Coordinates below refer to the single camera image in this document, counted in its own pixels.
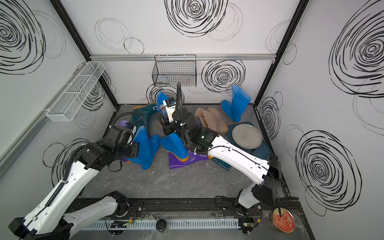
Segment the beige rain boot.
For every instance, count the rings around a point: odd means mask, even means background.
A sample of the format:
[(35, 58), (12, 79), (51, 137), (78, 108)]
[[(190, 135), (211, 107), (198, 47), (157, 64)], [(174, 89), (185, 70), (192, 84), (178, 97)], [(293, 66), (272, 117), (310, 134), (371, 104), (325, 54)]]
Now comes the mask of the beige rain boot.
[(195, 112), (195, 116), (200, 118), (202, 126), (205, 128), (209, 128), (218, 134), (225, 134), (228, 132), (228, 127), (224, 123), (220, 112), (213, 107), (209, 107), (206, 110), (198, 108)]

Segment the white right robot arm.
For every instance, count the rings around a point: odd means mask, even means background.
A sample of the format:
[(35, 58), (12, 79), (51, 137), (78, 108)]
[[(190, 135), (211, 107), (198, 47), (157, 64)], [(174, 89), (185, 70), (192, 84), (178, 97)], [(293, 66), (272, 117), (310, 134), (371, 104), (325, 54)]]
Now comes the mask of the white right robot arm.
[(207, 155), (242, 172), (253, 182), (238, 196), (238, 203), (245, 209), (259, 203), (269, 206), (278, 203), (279, 162), (255, 157), (227, 141), (223, 134), (228, 127), (217, 109), (199, 108), (192, 115), (185, 108), (177, 110), (161, 105), (158, 112), (166, 134), (161, 145), (167, 152), (181, 162), (187, 161), (190, 153)]

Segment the purple rain boot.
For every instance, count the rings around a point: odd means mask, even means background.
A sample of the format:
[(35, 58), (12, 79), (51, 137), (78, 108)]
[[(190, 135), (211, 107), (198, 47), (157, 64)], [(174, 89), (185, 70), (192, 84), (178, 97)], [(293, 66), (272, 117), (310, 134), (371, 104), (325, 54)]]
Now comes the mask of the purple rain boot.
[(118, 126), (119, 127), (123, 127), (123, 128), (128, 128), (129, 127), (129, 121), (127, 121), (127, 120), (122, 120), (122, 121), (120, 121), (119, 123), (118, 123)]
[(199, 161), (207, 161), (210, 157), (208, 155), (198, 155), (189, 152), (189, 157), (186, 161), (180, 161), (174, 154), (169, 153), (169, 168), (172, 169), (178, 169), (182, 167), (186, 167), (188, 165), (197, 163)]

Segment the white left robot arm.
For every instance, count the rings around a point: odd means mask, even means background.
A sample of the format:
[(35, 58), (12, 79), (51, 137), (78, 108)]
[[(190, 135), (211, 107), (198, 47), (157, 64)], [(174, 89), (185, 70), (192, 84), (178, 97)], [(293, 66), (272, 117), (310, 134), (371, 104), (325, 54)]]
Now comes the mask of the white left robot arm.
[(128, 199), (118, 191), (105, 195), (94, 204), (72, 213), (67, 209), (81, 190), (104, 167), (116, 160), (138, 156), (139, 144), (135, 143), (130, 128), (116, 126), (116, 116), (107, 134), (100, 140), (78, 147), (68, 159), (63, 177), (42, 202), (23, 218), (9, 224), (11, 232), (21, 240), (69, 240), (91, 223), (115, 214), (126, 215)]

